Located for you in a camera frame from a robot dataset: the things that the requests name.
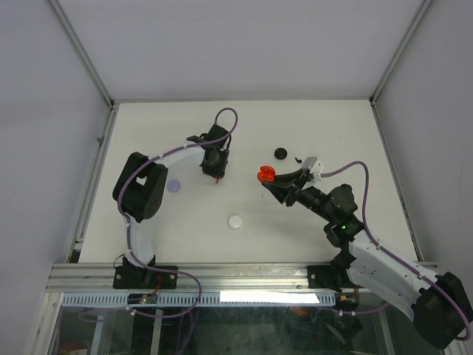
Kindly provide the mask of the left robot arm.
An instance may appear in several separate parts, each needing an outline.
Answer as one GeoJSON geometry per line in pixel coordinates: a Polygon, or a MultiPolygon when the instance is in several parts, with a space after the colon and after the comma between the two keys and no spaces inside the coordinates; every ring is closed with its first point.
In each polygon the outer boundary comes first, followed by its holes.
{"type": "Polygon", "coordinates": [[[112,192],[126,229],[125,259],[132,264],[129,279],[139,287],[154,281],[155,254],[146,221],[158,212],[168,178],[200,167],[202,173],[222,179],[228,164],[231,133],[214,124],[210,131],[191,136],[168,152],[149,157],[134,152],[128,157],[112,192]]]}

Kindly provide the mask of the white earbud charging case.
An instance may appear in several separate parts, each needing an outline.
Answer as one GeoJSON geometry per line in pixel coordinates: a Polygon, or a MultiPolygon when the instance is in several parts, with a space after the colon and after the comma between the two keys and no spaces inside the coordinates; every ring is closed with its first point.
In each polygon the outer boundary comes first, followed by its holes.
{"type": "Polygon", "coordinates": [[[232,230],[238,230],[243,225],[243,219],[238,214],[233,214],[228,218],[228,227],[232,230]]]}

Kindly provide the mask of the red earbud charging case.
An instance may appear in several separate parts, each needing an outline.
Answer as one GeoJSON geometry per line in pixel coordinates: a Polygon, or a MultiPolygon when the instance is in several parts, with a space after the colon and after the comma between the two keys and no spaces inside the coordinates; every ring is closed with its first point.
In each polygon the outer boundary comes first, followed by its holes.
{"type": "Polygon", "coordinates": [[[260,183],[274,182],[276,177],[276,170],[272,166],[261,166],[257,173],[257,180],[260,183]]]}

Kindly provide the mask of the purple earbud charging case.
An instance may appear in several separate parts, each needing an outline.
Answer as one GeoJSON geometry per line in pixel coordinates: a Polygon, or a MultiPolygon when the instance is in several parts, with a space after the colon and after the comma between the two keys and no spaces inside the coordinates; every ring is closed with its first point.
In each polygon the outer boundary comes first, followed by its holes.
{"type": "Polygon", "coordinates": [[[176,193],[181,189],[180,181],[177,179],[171,179],[166,183],[166,188],[169,192],[176,193]]]}

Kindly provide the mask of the black earbud charging case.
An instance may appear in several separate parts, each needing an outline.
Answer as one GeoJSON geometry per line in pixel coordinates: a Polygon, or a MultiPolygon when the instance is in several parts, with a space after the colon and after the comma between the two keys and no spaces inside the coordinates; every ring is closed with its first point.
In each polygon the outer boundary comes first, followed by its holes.
{"type": "Polygon", "coordinates": [[[277,160],[284,160],[287,157],[287,150],[282,147],[275,149],[274,157],[277,160]]]}

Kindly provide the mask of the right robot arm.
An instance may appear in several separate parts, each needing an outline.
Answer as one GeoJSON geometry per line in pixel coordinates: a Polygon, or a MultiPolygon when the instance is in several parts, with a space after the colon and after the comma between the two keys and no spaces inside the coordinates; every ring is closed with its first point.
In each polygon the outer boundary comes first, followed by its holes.
{"type": "Polygon", "coordinates": [[[329,274],[320,279],[334,291],[350,283],[370,290],[412,321],[415,330],[433,347],[444,350],[454,341],[472,338],[472,305],[461,280],[450,272],[439,274],[402,256],[377,238],[365,216],[356,217],[352,187],[342,184],[328,193],[312,186],[325,178],[308,168],[278,175],[262,166],[257,179],[281,204],[295,203],[327,221],[324,233],[340,250],[329,274]]]}

